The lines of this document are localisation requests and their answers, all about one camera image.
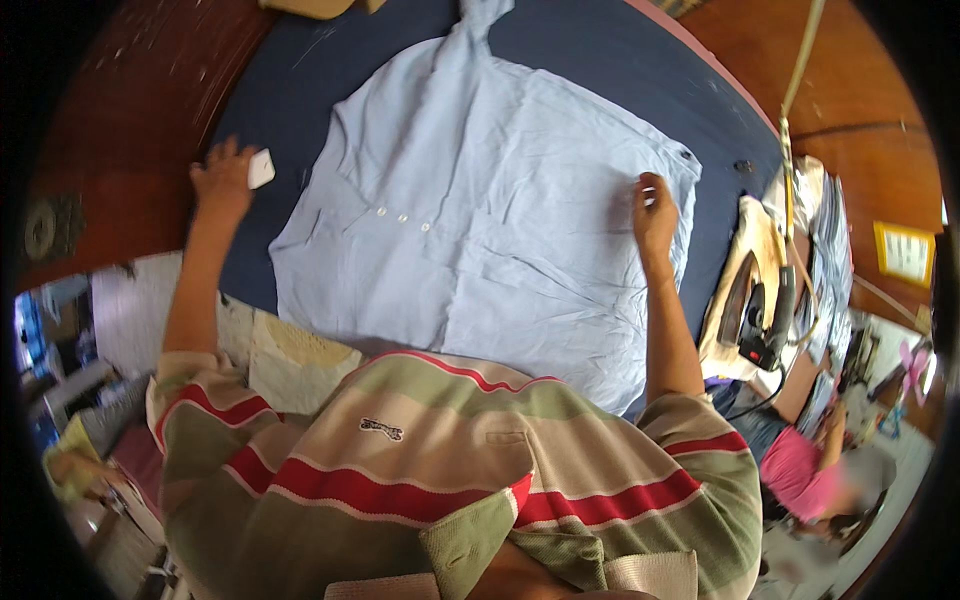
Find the wooden wall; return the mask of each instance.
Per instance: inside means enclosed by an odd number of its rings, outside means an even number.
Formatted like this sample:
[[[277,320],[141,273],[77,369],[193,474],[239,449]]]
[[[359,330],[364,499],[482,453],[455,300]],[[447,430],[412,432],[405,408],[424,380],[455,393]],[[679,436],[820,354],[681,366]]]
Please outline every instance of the wooden wall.
[[[775,122],[809,0],[711,0],[680,19]],[[929,290],[879,273],[874,221],[942,230],[936,156],[900,72],[850,0],[829,0],[789,115],[794,154],[839,175],[854,271],[916,313]],[[912,327],[859,285],[851,306]]]

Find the shirt sleeve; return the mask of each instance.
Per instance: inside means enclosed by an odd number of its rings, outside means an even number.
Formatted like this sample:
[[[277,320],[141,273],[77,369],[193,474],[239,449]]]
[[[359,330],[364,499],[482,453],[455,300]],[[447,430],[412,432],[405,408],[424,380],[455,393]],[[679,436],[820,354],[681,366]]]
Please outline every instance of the shirt sleeve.
[[[212,354],[160,357],[148,394],[154,437],[165,454],[160,510],[169,515],[283,415],[247,388],[229,361]]]
[[[712,597],[746,597],[759,569],[763,534],[760,481],[750,448],[707,395],[657,398],[636,426],[700,482],[709,502],[713,519],[697,552],[726,557],[728,572],[707,576],[729,581]]]

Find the striped shirt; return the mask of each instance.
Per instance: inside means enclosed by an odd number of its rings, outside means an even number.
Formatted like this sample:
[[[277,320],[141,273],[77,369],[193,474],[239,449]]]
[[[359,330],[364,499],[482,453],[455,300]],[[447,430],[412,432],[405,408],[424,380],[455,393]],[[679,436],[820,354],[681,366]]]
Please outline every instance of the striped shirt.
[[[745,598],[756,465],[706,397],[636,425],[562,381],[391,352],[312,416],[212,355],[165,354],[152,396],[167,541],[198,598],[465,598],[509,539],[582,590]]]

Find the hand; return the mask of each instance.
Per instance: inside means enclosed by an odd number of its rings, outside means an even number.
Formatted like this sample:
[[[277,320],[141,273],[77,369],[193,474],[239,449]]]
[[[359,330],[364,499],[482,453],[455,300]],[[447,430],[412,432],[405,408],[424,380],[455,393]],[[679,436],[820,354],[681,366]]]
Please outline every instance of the hand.
[[[122,486],[127,483],[127,475],[119,468],[108,467],[104,472],[104,479],[112,486]]]
[[[670,243],[679,215],[666,181],[653,173],[641,175],[634,187],[634,237],[648,279],[652,271],[673,278]]]
[[[247,146],[237,154],[237,138],[217,144],[206,156],[206,168],[190,165],[190,180],[197,192],[197,216],[238,225],[247,214],[253,193],[247,185],[250,159],[256,149]]]

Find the blue jeans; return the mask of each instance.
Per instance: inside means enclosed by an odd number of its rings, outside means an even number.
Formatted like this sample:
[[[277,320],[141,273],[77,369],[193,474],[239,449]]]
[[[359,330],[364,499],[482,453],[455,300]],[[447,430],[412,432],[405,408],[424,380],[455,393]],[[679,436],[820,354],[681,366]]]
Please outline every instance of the blue jeans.
[[[780,413],[770,406],[737,417],[736,415],[762,401],[743,381],[734,381],[727,386],[710,386],[707,393],[713,394],[713,407],[717,412],[743,436],[759,467],[777,436],[789,427],[790,423],[783,420]]]

